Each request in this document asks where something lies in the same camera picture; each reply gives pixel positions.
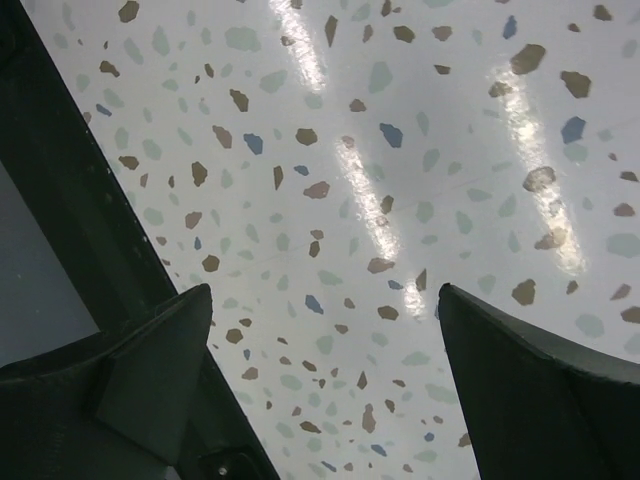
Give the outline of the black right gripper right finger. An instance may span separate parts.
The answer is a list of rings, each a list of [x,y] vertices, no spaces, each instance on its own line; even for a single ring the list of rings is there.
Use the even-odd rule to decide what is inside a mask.
[[[638,364],[452,284],[438,318],[481,478],[638,478]]]

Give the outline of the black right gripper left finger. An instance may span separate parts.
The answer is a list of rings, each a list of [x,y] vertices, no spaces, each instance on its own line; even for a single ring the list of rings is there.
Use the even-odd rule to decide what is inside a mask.
[[[2,367],[2,478],[164,478],[180,455],[211,316],[211,290],[199,285]]]

